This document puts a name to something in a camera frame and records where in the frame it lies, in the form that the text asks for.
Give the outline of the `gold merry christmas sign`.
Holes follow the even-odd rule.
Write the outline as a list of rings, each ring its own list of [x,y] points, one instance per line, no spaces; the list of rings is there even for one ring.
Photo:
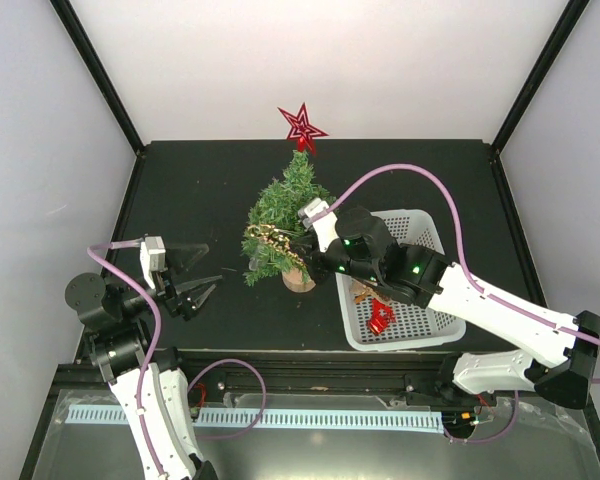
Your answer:
[[[266,266],[276,267],[283,272],[305,268],[304,261],[290,248],[292,240],[290,231],[280,229],[272,224],[251,224],[247,226],[245,236],[248,240],[255,242],[254,251],[249,254],[249,257],[257,248],[261,248],[269,254]]]

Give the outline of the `small green christmas tree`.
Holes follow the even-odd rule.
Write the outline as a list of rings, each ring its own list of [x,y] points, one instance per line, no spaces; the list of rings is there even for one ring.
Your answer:
[[[280,229],[290,231],[292,239],[304,235],[306,229],[298,217],[298,210],[316,197],[327,203],[335,201],[335,197],[314,179],[314,166],[309,161],[309,155],[306,152],[295,150],[290,163],[282,171],[282,177],[273,179],[266,188],[261,190],[258,200],[249,210],[247,226],[272,224]],[[242,254],[250,259],[249,254],[254,251],[255,242],[246,238],[246,228],[241,247]],[[244,279],[245,283],[252,287],[262,279],[292,272],[297,272],[303,283],[310,280],[306,265],[302,270],[292,269],[287,272],[280,271],[276,267],[265,266],[256,272],[248,270],[244,273]]]

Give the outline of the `white perforated plastic basket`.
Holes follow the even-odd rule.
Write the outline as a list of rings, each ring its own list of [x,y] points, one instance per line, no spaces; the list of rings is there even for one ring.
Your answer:
[[[372,214],[385,222],[398,242],[444,252],[435,223],[425,211],[394,209],[374,211]],[[345,337],[357,351],[416,350],[452,343],[465,334],[466,324],[462,319],[429,308],[391,302],[395,320],[375,335],[368,326],[373,313],[372,298],[357,302],[352,291],[352,279],[341,274],[335,278]]]

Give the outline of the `red star ornament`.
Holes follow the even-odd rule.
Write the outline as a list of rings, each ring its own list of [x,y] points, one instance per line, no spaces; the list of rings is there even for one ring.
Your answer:
[[[298,151],[316,155],[316,140],[327,138],[329,134],[311,123],[306,103],[301,104],[296,114],[281,107],[278,108],[278,111],[289,124],[286,139],[294,141]]]

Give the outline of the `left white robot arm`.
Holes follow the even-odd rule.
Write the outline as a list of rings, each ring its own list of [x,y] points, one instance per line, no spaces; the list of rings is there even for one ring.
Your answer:
[[[205,244],[165,242],[159,236],[96,244],[88,255],[109,272],[74,277],[65,302],[84,327],[92,364],[121,406],[147,479],[214,479],[193,431],[188,395],[195,376],[184,368],[178,350],[157,350],[161,329],[149,329],[143,312],[156,322],[166,310],[193,318],[219,276],[191,279]]]

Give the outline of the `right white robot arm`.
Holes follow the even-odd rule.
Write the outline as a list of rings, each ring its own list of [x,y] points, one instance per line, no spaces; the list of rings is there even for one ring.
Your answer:
[[[425,246],[398,242],[383,219],[364,208],[341,215],[316,198],[298,217],[306,235],[292,247],[315,282],[346,275],[383,298],[474,324],[514,350],[455,357],[434,379],[437,396],[530,391],[556,405],[582,409],[589,401],[600,338],[600,316],[544,309],[480,279]]]

